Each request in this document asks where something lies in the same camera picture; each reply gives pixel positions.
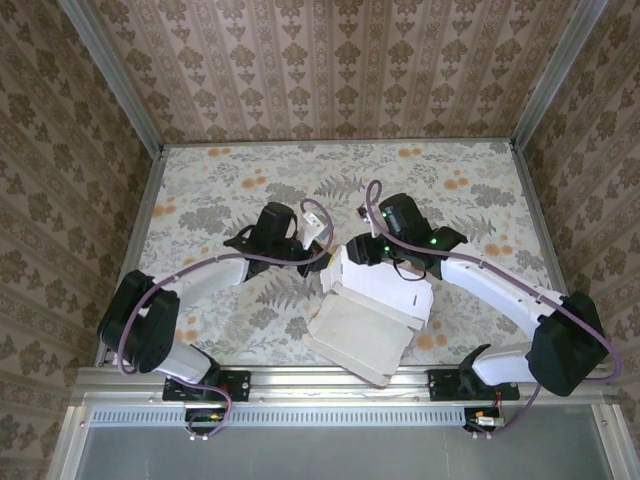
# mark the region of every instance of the floral wallpaper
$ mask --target floral wallpaper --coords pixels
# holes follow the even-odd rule
[[[149,158],[56,2],[0,2],[0,478],[39,479]]]
[[[164,143],[508,137],[578,0],[90,0]]]
[[[570,289],[623,354],[640,451],[640,3],[609,1],[525,157]]]
[[[356,209],[373,178],[383,199],[405,192],[434,226],[449,225],[484,255],[549,286],[547,269],[506,141],[354,142],[172,147],[140,261],[165,278],[221,251],[255,224],[269,201],[311,196],[328,209],[336,245],[365,233]],[[458,363],[482,343],[525,341],[515,324],[470,293],[430,279],[427,327],[404,352],[405,365]],[[176,337],[223,364],[309,365],[328,361],[303,343],[324,294],[319,275],[276,267],[186,307]]]

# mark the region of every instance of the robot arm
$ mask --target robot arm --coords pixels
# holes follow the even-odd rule
[[[137,313],[127,336],[123,359],[140,373],[159,372],[187,383],[215,386],[220,365],[192,345],[174,338],[178,315],[216,290],[239,285],[267,270],[271,265],[264,259],[278,259],[301,263],[311,260],[322,251],[316,238],[325,225],[310,212],[305,212],[301,225],[293,236],[287,237],[291,222],[298,227],[298,219],[289,207],[270,202],[261,212],[256,225],[245,227],[235,237],[224,242],[229,250],[251,256],[227,258],[207,262],[198,268],[186,268],[173,281],[163,282]],[[313,263],[298,266],[306,277],[325,268],[330,256],[324,255]],[[122,280],[105,313],[98,335],[111,349],[117,351],[125,325],[142,296],[154,287],[153,277],[139,270],[128,273]]]
[[[408,261],[415,269],[476,295],[527,335],[529,341],[517,345],[481,345],[460,364],[461,381],[471,393],[501,383],[536,382],[557,395],[567,396],[606,356],[606,349],[594,337],[540,301],[542,296],[552,300],[602,335],[595,305],[587,295],[576,292],[567,297],[516,277],[536,295],[524,292],[507,280],[514,274],[487,259],[463,235],[449,227],[432,229],[406,194],[386,199],[379,209],[394,238],[448,255],[400,247],[379,235],[372,225],[371,233],[359,235],[347,244],[351,261],[367,265]],[[371,217],[376,214],[362,208],[358,212],[367,223],[372,223]],[[482,261],[478,264],[465,257]]]

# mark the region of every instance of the patterned wall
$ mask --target patterned wall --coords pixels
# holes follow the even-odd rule
[[[609,2],[525,157],[565,278],[624,356],[640,451],[640,2]]]
[[[44,478],[149,159],[56,2],[0,2],[0,478]]]
[[[507,137],[577,0],[91,0],[165,143]]]

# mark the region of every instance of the vent grille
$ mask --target vent grille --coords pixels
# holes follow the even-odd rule
[[[183,407],[96,408],[93,427],[184,426]],[[463,407],[236,407],[229,425],[259,426],[455,426],[464,425]]]

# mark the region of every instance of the floral tablecloth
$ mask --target floral tablecloth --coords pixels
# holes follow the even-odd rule
[[[153,275],[175,272],[255,223],[268,201],[299,212],[305,196],[325,205],[336,241],[345,243],[367,231],[356,208],[374,178],[383,181],[382,199],[399,192],[413,196],[432,225],[455,228],[505,267],[549,286],[506,142],[171,148],[141,269]],[[403,364],[457,363],[482,343],[524,340],[514,324],[482,301],[428,279],[435,294],[431,317],[426,329],[416,332]],[[295,269],[272,267],[188,307],[176,336],[225,364],[327,363],[301,341],[322,299],[318,275],[303,279]]]

